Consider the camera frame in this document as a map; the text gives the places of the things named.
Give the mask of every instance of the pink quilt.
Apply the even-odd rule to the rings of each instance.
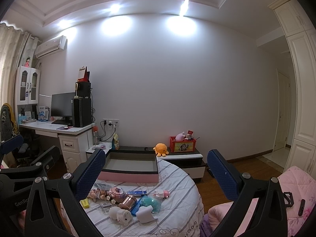
[[[290,167],[282,175],[278,177],[283,192],[292,192],[294,205],[286,209],[288,217],[288,237],[295,235],[301,226],[304,224],[309,214],[311,213],[316,200],[316,181],[306,172],[296,166]],[[301,200],[305,199],[305,207],[302,216],[298,216]],[[247,211],[247,214],[241,223],[235,236],[239,236],[246,230],[253,211],[256,207],[258,199],[253,199]],[[212,230],[220,224],[233,202],[228,202],[220,205],[213,206],[208,211],[208,217]]]

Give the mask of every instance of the pink box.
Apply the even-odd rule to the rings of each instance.
[[[158,183],[155,151],[109,150],[99,180]]]

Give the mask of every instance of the rose gold cup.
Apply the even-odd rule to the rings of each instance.
[[[137,199],[133,195],[126,195],[125,199],[118,206],[123,210],[131,211],[132,207],[137,203]]]

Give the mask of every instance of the air conditioner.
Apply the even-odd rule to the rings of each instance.
[[[51,40],[48,40],[42,44],[40,44],[35,50],[35,56],[39,58],[43,58],[47,55],[54,54],[59,51],[63,51],[65,49],[67,37],[60,36],[55,37]]]

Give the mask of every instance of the power outlet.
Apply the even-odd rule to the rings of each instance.
[[[116,124],[116,127],[119,127],[119,120],[118,119],[103,119],[103,120],[106,120],[106,125],[107,125],[107,128],[108,129],[112,129],[114,128],[115,124]]]

